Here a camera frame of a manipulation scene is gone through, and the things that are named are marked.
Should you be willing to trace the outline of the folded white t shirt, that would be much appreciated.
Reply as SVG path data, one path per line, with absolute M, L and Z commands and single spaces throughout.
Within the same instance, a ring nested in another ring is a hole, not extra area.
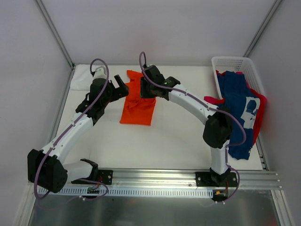
M 90 65 L 77 65 L 70 83 L 70 90 L 89 91 L 92 80 Z

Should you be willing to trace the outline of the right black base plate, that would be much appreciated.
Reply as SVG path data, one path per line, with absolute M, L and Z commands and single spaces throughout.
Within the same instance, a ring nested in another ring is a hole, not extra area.
M 238 178 L 235 172 L 230 172 L 227 176 L 221 176 L 221 179 L 212 179 L 209 171 L 195 172 L 195 181 L 197 187 L 236 187 Z

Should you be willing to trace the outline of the orange t shirt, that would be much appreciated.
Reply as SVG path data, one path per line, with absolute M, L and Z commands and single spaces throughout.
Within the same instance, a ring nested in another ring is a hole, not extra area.
M 130 81 L 126 83 L 129 87 L 129 94 L 125 99 L 121 124 L 150 126 L 153 112 L 156 105 L 156 98 L 140 97 L 140 80 L 143 74 L 140 72 L 127 70 Z

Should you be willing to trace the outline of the white plastic basket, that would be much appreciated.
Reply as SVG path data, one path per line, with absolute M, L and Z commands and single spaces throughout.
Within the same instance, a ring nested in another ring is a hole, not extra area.
M 257 93 L 266 96 L 260 76 L 250 58 L 241 56 L 214 56 L 211 59 L 211 62 L 219 99 L 222 99 L 222 95 L 217 79 L 217 71 L 219 73 L 223 73 L 225 71 L 242 72 L 250 88 L 254 89 Z

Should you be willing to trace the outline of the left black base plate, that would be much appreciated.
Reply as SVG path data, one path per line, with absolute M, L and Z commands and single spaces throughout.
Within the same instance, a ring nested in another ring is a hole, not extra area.
M 88 184 L 86 180 L 101 182 L 105 185 L 111 185 L 113 179 L 113 170 L 93 169 L 90 176 L 73 180 L 72 184 Z

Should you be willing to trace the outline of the red t shirt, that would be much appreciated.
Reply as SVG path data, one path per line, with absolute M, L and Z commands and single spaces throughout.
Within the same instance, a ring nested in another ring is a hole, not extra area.
M 246 134 L 245 144 L 253 145 L 259 134 L 267 99 L 250 88 L 242 72 L 217 72 L 222 99 L 206 96 L 204 100 L 226 106 Z

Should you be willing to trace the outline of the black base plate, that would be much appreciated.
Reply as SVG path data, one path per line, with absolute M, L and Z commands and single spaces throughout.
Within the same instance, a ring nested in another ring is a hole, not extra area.
M 105 185 L 111 185 L 113 179 L 113 170 L 93 169 L 90 176 L 73 180 L 72 184 L 88 184 L 86 180 L 101 182 Z
M 209 171 L 195 172 L 195 181 L 197 187 L 236 187 L 238 178 L 235 172 L 230 172 L 227 176 L 221 176 L 221 179 L 212 179 Z

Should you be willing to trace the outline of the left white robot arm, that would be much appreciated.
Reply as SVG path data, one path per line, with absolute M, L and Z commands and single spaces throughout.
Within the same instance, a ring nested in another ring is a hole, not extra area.
M 64 131 L 41 150 L 32 149 L 28 153 L 27 172 L 30 182 L 57 193 L 69 182 L 84 179 L 92 184 L 98 180 L 97 163 L 88 159 L 69 164 L 64 162 L 78 139 L 104 115 L 107 105 L 129 94 L 129 88 L 120 76 L 115 75 L 114 78 L 118 84 L 117 88 L 106 77 L 94 78 L 89 93 L 76 108 Z

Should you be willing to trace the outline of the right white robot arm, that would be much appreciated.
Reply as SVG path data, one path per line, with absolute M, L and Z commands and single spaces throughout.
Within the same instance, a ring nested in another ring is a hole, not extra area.
M 142 66 L 141 97 L 160 97 L 175 103 L 193 114 L 205 126 L 203 140 L 211 150 L 211 167 L 206 183 L 222 186 L 226 183 L 230 168 L 226 163 L 226 147 L 230 143 L 233 125 L 229 111 L 205 103 L 188 93 L 188 90 L 174 77 L 164 78 L 155 65 Z

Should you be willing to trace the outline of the aluminium mounting rail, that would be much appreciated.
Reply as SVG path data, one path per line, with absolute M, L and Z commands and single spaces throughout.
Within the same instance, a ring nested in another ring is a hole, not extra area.
M 110 169 L 113 170 L 113 179 L 110 186 L 139 187 L 139 188 L 197 188 L 195 172 L 209 171 L 196 169 Z M 236 173 L 238 185 L 245 190 L 281 190 L 283 189 L 279 175 L 266 170 L 240 170 Z M 222 189 L 226 187 L 208 187 Z

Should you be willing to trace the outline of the blue printed t shirt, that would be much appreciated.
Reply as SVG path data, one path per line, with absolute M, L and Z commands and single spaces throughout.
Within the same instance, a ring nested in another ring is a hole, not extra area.
M 246 140 L 243 144 L 229 147 L 229 155 L 237 160 L 248 160 L 254 141 L 254 124 L 261 100 L 250 89 L 242 73 L 225 71 L 217 73 L 222 99 L 205 97 L 205 100 L 219 107 L 227 107 L 244 128 Z

